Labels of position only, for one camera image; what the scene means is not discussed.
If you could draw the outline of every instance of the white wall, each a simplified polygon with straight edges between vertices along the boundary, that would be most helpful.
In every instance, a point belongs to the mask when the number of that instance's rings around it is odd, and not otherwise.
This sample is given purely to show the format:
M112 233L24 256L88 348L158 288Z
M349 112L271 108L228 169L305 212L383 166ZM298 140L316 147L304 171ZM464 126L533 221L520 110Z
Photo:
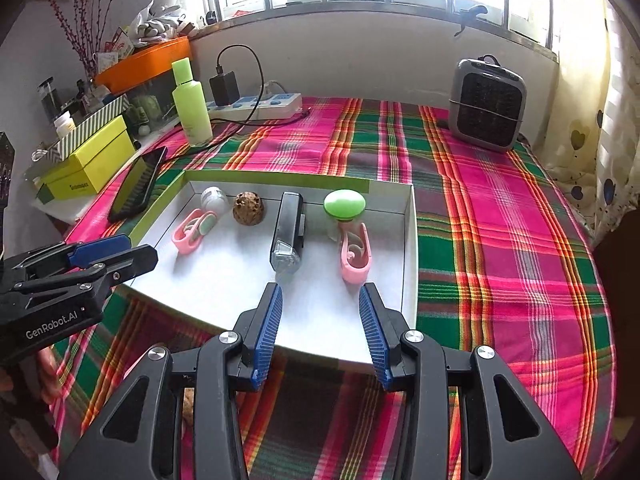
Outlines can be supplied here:
M209 78L216 56L245 43L258 56L267 80L307 96L363 97L449 108L453 73L461 59L493 54L527 85L522 133L533 142L546 127L548 98L558 64L528 48L454 23L381 12L324 12L273 18L219 30L192 43L196 72L212 98ZM251 53L223 54L242 94L257 94L260 78Z
M115 27L129 25L149 1L114 0L104 37L111 39ZM62 8L72 22L71 4L64 4ZM0 131L7 133L16 150L9 207L4 214L4 243L8 254L60 239L46 216L30 205L34 193L22 180L33 150L41 141L55 136L53 127L47 124L36 90L49 76L54 77L64 100L75 95L76 80L84 78L84 71L49 4L28 2L0 46Z

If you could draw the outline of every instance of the green bottle cap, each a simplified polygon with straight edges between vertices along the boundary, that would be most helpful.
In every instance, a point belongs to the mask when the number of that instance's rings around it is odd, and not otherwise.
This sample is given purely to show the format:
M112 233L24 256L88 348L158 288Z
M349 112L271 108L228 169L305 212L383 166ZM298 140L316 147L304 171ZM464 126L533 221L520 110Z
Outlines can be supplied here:
M181 85L193 81L193 73L191 73L191 63L188 57L179 59L171 63L171 67L174 69L175 83Z
M329 193L324 199L326 213L341 222L356 218L366 205L364 197L351 189L339 189Z

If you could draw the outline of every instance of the phone screen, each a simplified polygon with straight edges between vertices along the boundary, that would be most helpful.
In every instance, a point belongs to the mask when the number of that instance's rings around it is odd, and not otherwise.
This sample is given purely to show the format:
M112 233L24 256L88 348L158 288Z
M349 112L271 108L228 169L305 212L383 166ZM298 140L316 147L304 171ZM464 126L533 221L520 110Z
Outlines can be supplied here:
M122 211L125 204L131 208L144 200L154 169L163 153L164 148L160 148L136 159L113 201L112 214Z

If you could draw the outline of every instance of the orange lid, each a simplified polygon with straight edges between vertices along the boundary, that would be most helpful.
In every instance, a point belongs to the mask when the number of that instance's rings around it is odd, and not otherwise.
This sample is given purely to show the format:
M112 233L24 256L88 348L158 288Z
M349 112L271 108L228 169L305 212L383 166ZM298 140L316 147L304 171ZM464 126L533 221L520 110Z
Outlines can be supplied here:
M191 45L186 36L150 46L126 57L95 77L96 85L105 85L119 95L171 70L171 63L191 57Z

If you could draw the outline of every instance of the plaid tablecloth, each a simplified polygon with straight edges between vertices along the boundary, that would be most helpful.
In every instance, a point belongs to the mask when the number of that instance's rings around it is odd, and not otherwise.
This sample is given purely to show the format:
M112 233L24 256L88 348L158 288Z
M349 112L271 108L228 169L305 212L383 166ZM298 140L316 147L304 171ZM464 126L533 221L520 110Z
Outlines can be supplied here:
M446 111L429 107L337 98L306 99L305 107L311 114L298 123L246 128L217 153L166 164L155 194L183 168L412 182L418 329L454 348L496 348L592 478L607 452L614 401L609 313L584 237L528 147L498 154L465 144L436 127ZM217 127L216 138L225 131ZM170 156L188 148L180 132L161 143ZM135 219L106 222L122 178L69 241L130 232ZM53 407L61 435L54 458L68 456L143 351L157 342L191 348L211 333L119 290L100 325L55 346L64 394ZM251 478L390 479L403 403L403 394L385 394L372 376L341 372L330 361L276 359L263 390L239 399ZM455 392L450 406L450 476L459 478Z

